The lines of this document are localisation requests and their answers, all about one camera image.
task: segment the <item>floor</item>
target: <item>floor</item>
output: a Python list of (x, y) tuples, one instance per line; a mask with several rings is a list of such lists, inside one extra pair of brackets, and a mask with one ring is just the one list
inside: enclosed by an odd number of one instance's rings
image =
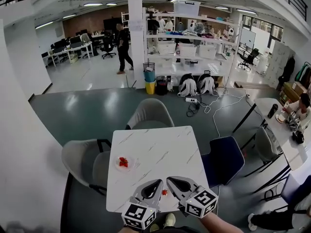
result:
[[(74, 64), (66, 60), (56, 67), (51, 64), (47, 67), (47, 71), (53, 85), (47, 93), (131, 87), (134, 83), (134, 72), (129, 70), (130, 65), (125, 62), (126, 74), (116, 74), (120, 63), (117, 49), (113, 52), (117, 55), (113, 58), (106, 57), (104, 60), (102, 59), (104, 52), (98, 50), (100, 55), (91, 57), (90, 60), (81, 58)], [(240, 62), (242, 59), (238, 56), (229, 80), (231, 87), (234, 87), (235, 81), (265, 83), (263, 77), (256, 72), (256, 66), (247, 72), (238, 67)]]
[[(243, 89), (230, 88), (228, 92), (235, 96), (245, 94)], [(243, 98), (239, 103), (217, 112), (215, 120), (221, 136), (232, 135), (232, 130), (248, 112), (254, 98), (278, 97), (278, 93), (274, 90), (251, 89), (246, 92), (250, 94), (251, 99), (247, 101)], [(166, 105), (175, 126), (191, 125), (193, 127), (201, 154), (209, 153), (210, 140), (218, 137), (212, 119), (216, 108), (237, 101), (234, 97), (223, 96), (213, 103), (209, 114), (204, 114), (203, 108), (200, 108), (194, 117), (187, 117), (186, 111), (189, 104), (184, 102), (183, 98), (179, 98), (176, 93), (150, 96), (145, 93), (144, 89), (125, 88), (45, 94), (35, 96), (31, 101), (31, 106), (56, 140), (64, 145), (70, 140), (107, 138), (111, 141), (113, 132), (124, 129), (137, 105), (143, 99), (150, 97), (157, 98)], [(202, 101), (205, 103), (211, 103), (213, 100), (215, 98), (208, 94), (202, 95)], [(260, 116), (253, 112), (233, 134), (239, 146), (242, 146), (256, 132), (260, 123)], [(285, 159), (280, 157), (263, 173), (255, 173), (244, 178), (244, 175), (262, 164), (257, 153), (251, 149), (251, 145), (249, 144), (245, 149), (247, 156), (241, 172), (229, 185), (222, 186), (218, 211), (220, 218), (241, 228), (245, 233), (249, 232), (246, 218), (250, 213), (261, 213), (284, 205), (282, 199), (260, 202), (264, 191), (255, 195), (252, 191), (281, 171), (286, 165)], [(67, 232), (118, 232), (123, 225), (121, 216), (108, 212), (105, 209), (105, 200), (106, 197), (74, 181), (68, 203)], [(180, 212), (174, 214), (177, 218), (176, 226), (187, 225), (202, 233), (206, 232), (196, 218), (184, 217)], [(256, 232), (272, 231), (258, 229)]]

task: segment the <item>red object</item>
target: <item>red object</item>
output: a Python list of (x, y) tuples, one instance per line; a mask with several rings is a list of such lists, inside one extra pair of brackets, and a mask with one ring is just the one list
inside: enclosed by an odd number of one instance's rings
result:
[(125, 159), (124, 157), (120, 157), (119, 159), (120, 159), (119, 166), (128, 167), (128, 161), (127, 161), (127, 159)]

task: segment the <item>white marker cube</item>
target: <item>white marker cube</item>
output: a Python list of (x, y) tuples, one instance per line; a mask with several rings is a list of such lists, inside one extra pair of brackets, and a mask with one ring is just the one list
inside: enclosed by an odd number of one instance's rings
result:
[(205, 189), (186, 201), (185, 211), (193, 216), (203, 218), (215, 209), (218, 196), (211, 190)]
[(156, 218), (156, 209), (126, 202), (122, 219), (128, 226), (146, 229)]

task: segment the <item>gray chair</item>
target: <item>gray chair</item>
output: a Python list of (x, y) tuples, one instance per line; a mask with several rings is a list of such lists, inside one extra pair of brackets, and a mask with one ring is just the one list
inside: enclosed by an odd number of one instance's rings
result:
[(263, 165), (257, 168), (255, 171), (245, 175), (245, 177), (257, 172), (261, 168), (265, 167), (262, 171), (267, 169), (274, 161), (276, 161), (283, 153), (278, 150), (275, 144), (272, 142), (267, 132), (263, 127), (260, 127), (255, 135), (255, 149), (257, 150)]
[(107, 191), (110, 151), (104, 151), (106, 139), (69, 141), (62, 150), (62, 161), (67, 170), (81, 184), (105, 196)]
[(125, 129), (131, 130), (141, 122), (157, 121), (167, 127), (174, 127), (173, 120), (164, 103), (158, 99), (145, 99), (138, 105)]

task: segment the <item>shoe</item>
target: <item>shoe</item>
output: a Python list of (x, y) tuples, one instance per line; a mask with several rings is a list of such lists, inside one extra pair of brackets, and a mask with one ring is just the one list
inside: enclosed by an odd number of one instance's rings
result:
[(158, 231), (160, 227), (157, 224), (153, 224), (150, 227), (150, 232)]
[(165, 219), (165, 224), (163, 224), (164, 227), (172, 227), (175, 225), (176, 218), (173, 213), (168, 213)]
[(247, 218), (247, 220), (248, 220), (248, 228), (249, 228), (250, 231), (255, 231), (255, 230), (257, 229), (257, 226), (254, 225), (254, 224), (252, 224), (252, 222), (251, 222), (251, 219), (252, 219), (252, 217), (253, 217), (254, 215), (255, 215), (254, 213), (251, 213), (251, 214), (248, 216), (248, 218)]

